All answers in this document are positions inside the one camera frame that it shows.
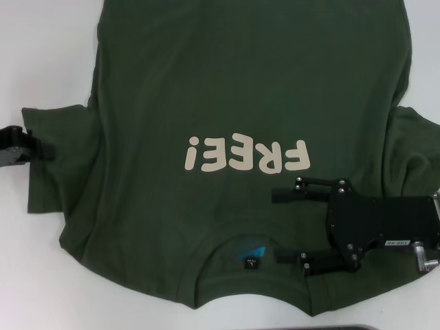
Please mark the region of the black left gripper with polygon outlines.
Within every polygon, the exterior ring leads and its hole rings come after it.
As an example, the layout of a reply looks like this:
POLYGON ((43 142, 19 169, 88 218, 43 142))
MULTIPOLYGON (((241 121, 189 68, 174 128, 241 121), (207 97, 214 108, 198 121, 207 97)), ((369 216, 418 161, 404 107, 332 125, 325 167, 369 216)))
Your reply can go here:
POLYGON ((30 160, 54 161, 55 148, 20 126, 1 129, 1 167, 24 165, 30 160))

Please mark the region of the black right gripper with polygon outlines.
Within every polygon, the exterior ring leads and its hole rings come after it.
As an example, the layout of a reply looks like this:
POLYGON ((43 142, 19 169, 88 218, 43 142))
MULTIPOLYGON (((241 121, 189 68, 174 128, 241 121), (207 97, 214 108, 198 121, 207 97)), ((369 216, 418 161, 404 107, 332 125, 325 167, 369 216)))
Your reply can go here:
POLYGON ((276 263, 299 266, 304 276, 360 269, 365 254, 377 248, 411 248, 417 270, 426 274, 439 266, 427 250, 439 249, 439 198, 365 197, 346 179, 297 177, 293 188, 273 188, 273 204, 293 201, 328 202, 329 241, 337 250, 277 250, 276 263))

